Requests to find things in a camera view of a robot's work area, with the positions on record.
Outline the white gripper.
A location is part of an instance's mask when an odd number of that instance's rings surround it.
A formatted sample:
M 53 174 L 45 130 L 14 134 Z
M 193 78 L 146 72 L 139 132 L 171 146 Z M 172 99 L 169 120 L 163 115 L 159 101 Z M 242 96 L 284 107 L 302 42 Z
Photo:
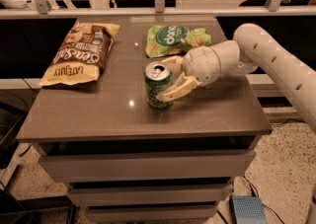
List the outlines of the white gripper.
M 174 77 L 178 77 L 171 87 L 156 95 L 156 99 L 164 103 L 189 94 L 198 85 L 203 87 L 215 82 L 220 74 L 219 58 L 215 51 L 207 46 L 191 49 L 183 58 L 168 57 L 163 59 L 162 63 Z

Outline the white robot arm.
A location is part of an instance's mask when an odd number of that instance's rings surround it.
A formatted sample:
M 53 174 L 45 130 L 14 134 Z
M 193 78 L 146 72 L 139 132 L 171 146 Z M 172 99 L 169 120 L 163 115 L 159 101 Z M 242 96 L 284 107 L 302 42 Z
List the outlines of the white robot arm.
M 197 87 L 215 82 L 221 75 L 236 77 L 260 68 L 316 131 L 316 71 L 255 24 L 239 26 L 232 40 L 200 46 L 183 57 L 172 56 L 163 62 L 178 79 L 155 96 L 160 102 L 177 100 Z

